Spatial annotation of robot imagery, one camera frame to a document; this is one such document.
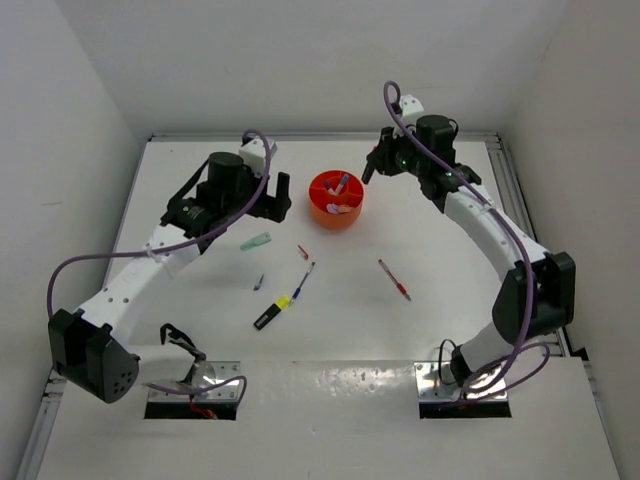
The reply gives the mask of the yellow highlighter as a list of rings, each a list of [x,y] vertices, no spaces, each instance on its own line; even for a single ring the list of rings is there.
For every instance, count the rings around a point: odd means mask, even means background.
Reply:
[[[290,305],[291,299],[287,295],[283,295],[272,303],[253,323],[257,331],[261,331],[282,311],[286,310]]]

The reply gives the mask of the red pen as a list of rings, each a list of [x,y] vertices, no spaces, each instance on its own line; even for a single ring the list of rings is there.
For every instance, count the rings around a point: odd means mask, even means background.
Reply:
[[[390,278],[393,282],[396,289],[401,293],[401,295],[408,301],[411,301],[411,296],[406,290],[405,286],[396,278],[393,272],[390,270],[389,266],[384,262],[383,259],[378,260],[378,264],[381,266],[385,274]]]

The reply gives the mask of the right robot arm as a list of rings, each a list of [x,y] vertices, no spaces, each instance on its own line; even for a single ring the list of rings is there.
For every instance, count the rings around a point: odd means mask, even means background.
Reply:
[[[457,162],[455,123],[423,115],[413,129],[387,126],[366,157],[362,181],[374,174],[414,176],[422,194],[463,229],[494,267],[501,283],[491,321],[455,347],[448,380],[466,386],[482,369],[513,361],[524,344],[574,319],[576,264],[553,254],[524,233],[490,198],[481,177]]]

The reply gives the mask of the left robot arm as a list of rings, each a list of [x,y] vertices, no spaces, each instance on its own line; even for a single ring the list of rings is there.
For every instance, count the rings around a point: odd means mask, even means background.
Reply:
[[[161,390],[173,381],[179,385],[171,391],[175,395],[202,394],[191,380],[206,356],[186,334],[165,323],[156,346],[135,346],[130,339],[161,291],[239,218],[285,219],[290,176],[278,174],[273,195],[268,182],[267,171],[257,171],[238,154],[210,154],[169,199],[144,249],[130,254],[129,263],[92,298],[50,317],[54,370],[106,404],[137,384]]]

